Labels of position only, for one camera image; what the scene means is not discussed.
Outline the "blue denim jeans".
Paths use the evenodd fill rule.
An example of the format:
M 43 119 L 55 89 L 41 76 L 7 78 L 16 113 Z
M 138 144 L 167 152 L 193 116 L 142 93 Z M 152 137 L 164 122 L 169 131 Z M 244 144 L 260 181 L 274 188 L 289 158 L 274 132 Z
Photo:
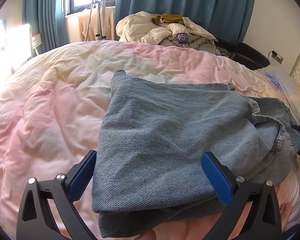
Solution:
M 222 212 L 202 170 L 205 152 L 235 175 L 279 185 L 300 150 L 296 125 L 281 100 L 242 96 L 232 83 L 153 83 L 118 70 L 93 177 L 101 236 Z

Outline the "pastel pillow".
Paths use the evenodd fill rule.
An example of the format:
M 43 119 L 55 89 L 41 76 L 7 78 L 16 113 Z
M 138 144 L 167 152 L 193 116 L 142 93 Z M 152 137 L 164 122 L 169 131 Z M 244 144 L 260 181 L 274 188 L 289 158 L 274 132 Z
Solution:
M 269 65 L 258 71 L 267 77 L 269 82 L 283 95 L 282 101 L 290 108 L 294 118 L 300 124 L 300 85 L 285 71 L 277 67 Z

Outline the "black bed headboard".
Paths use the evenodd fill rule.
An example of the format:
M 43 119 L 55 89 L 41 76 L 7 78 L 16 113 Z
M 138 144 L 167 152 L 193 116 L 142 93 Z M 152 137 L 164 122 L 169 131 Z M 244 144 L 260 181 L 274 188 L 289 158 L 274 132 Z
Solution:
M 233 45 L 219 39 L 215 45 L 220 49 L 225 49 L 232 61 L 238 62 L 250 70 L 257 70 L 270 65 L 269 60 L 262 53 L 245 43 Z

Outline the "pastel rainbow duvet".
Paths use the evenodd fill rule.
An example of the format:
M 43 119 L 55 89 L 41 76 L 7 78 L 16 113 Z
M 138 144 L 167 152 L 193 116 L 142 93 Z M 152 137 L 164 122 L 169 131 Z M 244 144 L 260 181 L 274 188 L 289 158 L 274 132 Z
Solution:
M 39 55 L 0 90 L 0 226 L 9 236 L 28 179 L 52 179 L 97 148 L 119 69 L 156 83 L 231 82 L 245 96 L 283 99 L 258 70 L 190 48 L 96 41 Z

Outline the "mustard yellow garment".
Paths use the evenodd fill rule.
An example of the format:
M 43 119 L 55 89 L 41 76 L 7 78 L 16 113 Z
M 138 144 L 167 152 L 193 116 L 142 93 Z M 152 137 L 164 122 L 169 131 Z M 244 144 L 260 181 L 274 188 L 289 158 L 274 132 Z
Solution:
M 166 27 L 172 23 L 184 25 L 183 16 L 176 14 L 152 14 L 151 20 L 154 24 L 162 27 Z

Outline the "white side cabinet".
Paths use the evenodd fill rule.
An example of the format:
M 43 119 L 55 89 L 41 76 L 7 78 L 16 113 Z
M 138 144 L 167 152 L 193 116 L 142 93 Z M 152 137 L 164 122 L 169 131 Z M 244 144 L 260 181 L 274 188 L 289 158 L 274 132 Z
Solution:
M 31 26 L 28 23 L 12 28 L 10 40 L 12 74 L 33 58 L 33 50 L 38 55 L 37 47 L 41 44 L 40 35 L 33 36 Z

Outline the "cream puffer jacket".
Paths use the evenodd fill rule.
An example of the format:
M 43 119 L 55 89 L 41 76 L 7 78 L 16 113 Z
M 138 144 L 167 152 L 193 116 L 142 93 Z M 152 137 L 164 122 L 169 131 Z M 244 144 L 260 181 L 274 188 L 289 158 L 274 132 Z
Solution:
M 150 14 L 140 11 L 121 19 L 116 25 L 120 42 L 141 42 L 165 47 L 192 48 L 221 55 L 215 43 L 218 42 L 210 32 L 180 16 L 173 23 L 165 23 L 169 14 Z

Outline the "beige cloth over radiator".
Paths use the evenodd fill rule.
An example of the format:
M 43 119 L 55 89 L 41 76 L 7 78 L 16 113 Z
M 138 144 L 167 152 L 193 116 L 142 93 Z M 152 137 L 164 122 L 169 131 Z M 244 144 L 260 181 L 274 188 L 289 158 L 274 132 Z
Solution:
M 78 15 L 78 27 L 80 41 L 85 41 L 87 33 L 90 9 L 84 9 Z M 106 40 L 115 40 L 115 10 L 114 7 L 106 7 L 105 21 L 103 22 L 102 9 L 99 9 L 97 16 L 97 8 L 94 8 L 91 13 L 91 21 L 87 41 L 97 40 L 97 34 L 106 36 Z

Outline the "teal curtain by window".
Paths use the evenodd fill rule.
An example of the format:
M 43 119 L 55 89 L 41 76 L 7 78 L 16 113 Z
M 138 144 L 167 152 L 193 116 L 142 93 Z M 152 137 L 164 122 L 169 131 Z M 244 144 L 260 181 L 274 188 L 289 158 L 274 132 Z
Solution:
M 23 24 L 31 26 L 32 35 L 40 35 L 40 54 L 68 43 L 64 20 L 64 0 L 24 0 Z

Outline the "metal tripod stand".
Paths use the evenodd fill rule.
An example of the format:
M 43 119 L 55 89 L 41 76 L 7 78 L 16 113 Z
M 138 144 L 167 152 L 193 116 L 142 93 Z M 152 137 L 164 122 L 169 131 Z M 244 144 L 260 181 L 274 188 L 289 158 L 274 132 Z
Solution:
M 106 1 L 107 0 L 92 0 L 90 4 L 89 18 L 87 29 L 84 36 L 84 41 L 88 40 L 93 9 L 96 8 L 96 34 L 97 40 L 105 40 L 106 36 Z

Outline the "wall power socket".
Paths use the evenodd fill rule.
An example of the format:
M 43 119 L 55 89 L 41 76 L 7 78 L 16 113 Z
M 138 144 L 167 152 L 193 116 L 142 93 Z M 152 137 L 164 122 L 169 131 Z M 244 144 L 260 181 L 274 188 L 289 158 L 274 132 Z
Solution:
M 271 50 L 268 53 L 268 57 L 272 57 L 275 61 L 277 61 L 279 64 L 281 64 L 283 62 L 283 57 L 281 55 L 279 55 L 277 52 L 275 52 L 274 50 Z

